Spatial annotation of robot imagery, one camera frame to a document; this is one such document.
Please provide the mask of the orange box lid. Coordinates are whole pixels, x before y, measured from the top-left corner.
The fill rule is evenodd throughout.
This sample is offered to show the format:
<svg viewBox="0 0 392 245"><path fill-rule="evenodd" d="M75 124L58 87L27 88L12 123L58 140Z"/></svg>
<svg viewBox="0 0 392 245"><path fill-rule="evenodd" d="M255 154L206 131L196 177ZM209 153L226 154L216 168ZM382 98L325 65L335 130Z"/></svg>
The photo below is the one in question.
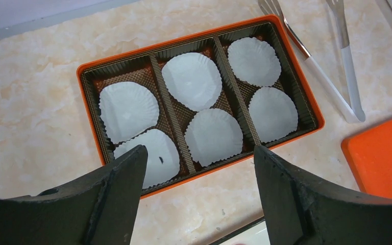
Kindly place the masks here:
<svg viewBox="0 0 392 245"><path fill-rule="evenodd" d="M392 199L392 119L345 138L341 150L360 191Z"/></svg>

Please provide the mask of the white paper cup liner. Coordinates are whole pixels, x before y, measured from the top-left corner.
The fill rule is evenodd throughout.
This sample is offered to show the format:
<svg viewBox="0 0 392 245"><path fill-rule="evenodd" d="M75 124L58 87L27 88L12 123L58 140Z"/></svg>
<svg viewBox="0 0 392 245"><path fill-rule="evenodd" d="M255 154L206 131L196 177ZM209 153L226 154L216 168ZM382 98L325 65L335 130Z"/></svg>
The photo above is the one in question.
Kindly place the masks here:
<svg viewBox="0 0 392 245"><path fill-rule="evenodd" d="M156 97L135 82L118 82L100 92L100 117L108 138L117 144L157 124L160 109Z"/></svg>
<svg viewBox="0 0 392 245"><path fill-rule="evenodd" d="M239 123L229 113L218 108L196 113L184 138L193 161L202 167L240 154L243 146Z"/></svg>
<svg viewBox="0 0 392 245"><path fill-rule="evenodd" d="M298 112L293 101L274 87L262 87L254 93L249 114L261 142L278 140L298 128Z"/></svg>
<svg viewBox="0 0 392 245"><path fill-rule="evenodd" d="M158 129L145 133L124 142L114 150L114 157L119 157L137 145L144 145L148 151L148 162L145 171L143 188L162 184L179 173L180 158L174 142Z"/></svg>
<svg viewBox="0 0 392 245"><path fill-rule="evenodd" d="M281 74L275 49L255 37L241 38L231 43L228 61L238 79L258 87L273 86Z"/></svg>
<svg viewBox="0 0 392 245"><path fill-rule="evenodd" d="M170 59L162 68L169 93L190 110L212 107L222 90L216 64L200 53L185 53Z"/></svg>

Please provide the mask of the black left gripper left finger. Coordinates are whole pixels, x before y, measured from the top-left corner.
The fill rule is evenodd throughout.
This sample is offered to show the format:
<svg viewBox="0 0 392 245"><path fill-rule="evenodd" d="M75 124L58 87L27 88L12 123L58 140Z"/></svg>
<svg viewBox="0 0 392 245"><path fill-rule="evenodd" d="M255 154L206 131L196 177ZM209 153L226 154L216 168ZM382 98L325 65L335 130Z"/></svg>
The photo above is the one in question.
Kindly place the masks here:
<svg viewBox="0 0 392 245"><path fill-rule="evenodd" d="M0 244L129 244L147 162L138 145L39 195L0 199Z"/></svg>

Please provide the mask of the orange cookie box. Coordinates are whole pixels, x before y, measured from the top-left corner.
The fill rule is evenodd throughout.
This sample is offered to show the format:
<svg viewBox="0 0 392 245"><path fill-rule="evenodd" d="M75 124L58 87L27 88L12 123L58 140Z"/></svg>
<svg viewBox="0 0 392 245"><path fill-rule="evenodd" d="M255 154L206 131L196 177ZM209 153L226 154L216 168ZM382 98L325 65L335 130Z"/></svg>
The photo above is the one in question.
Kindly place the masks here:
<svg viewBox="0 0 392 245"><path fill-rule="evenodd" d="M101 163L148 149L142 198L325 124L273 14L85 63L76 74Z"/></svg>

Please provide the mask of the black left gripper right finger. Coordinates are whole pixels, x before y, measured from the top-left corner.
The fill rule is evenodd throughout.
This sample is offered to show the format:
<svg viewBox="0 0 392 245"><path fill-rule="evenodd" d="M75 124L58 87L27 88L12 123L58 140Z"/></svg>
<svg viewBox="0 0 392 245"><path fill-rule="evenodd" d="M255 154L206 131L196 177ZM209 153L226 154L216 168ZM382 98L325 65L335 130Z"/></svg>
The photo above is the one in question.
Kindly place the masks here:
<svg viewBox="0 0 392 245"><path fill-rule="evenodd" d="M254 148L271 244L392 244L392 199L355 191Z"/></svg>

